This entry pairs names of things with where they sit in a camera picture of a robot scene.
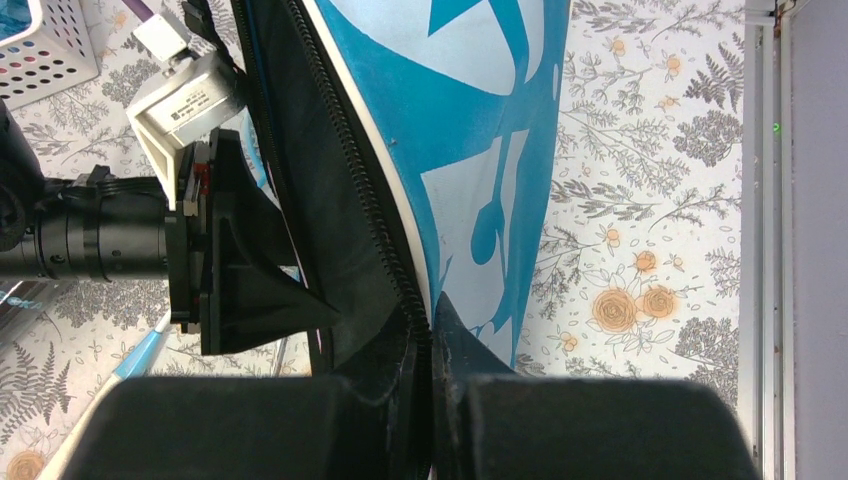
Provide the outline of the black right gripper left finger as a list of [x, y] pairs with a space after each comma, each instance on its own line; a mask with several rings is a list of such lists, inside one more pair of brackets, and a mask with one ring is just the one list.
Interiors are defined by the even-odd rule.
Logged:
[[391, 314], [313, 377], [142, 377], [106, 395], [66, 479], [425, 479], [418, 344]]

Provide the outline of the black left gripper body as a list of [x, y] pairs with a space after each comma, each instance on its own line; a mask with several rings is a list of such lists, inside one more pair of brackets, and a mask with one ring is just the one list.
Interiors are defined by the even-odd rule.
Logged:
[[1, 277], [72, 281], [165, 279], [172, 321], [201, 325], [202, 219], [172, 211], [153, 177], [95, 166], [75, 181], [43, 175], [9, 109], [1, 109]]

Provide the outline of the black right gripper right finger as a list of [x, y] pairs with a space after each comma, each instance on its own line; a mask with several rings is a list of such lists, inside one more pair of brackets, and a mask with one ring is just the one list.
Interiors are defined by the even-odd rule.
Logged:
[[686, 381], [527, 377], [433, 311], [437, 479], [755, 479], [734, 416]]

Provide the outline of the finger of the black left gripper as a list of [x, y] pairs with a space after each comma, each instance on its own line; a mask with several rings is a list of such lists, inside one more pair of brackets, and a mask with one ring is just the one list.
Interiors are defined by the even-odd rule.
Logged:
[[282, 270], [296, 260], [282, 220], [255, 225], [219, 215], [210, 226], [199, 294], [204, 355], [240, 353], [340, 323], [340, 312]]
[[283, 214], [256, 185], [234, 130], [217, 129], [211, 192], [214, 212], [226, 226], [229, 242], [249, 263], [296, 265], [297, 255]]

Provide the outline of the blue racket cover bag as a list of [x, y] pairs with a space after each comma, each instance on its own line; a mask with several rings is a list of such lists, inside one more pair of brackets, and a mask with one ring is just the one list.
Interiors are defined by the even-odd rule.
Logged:
[[566, 1], [293, 1], [402, 186], [431, 297], [513, 363], [552, 177]]

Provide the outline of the black shuttlecock tube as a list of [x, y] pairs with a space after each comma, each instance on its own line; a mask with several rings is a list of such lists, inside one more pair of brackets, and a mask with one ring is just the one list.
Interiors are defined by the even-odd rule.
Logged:
[[1, 282], [1, 341], [14, 339], [44, 313], [65, 286], [56, 282]]

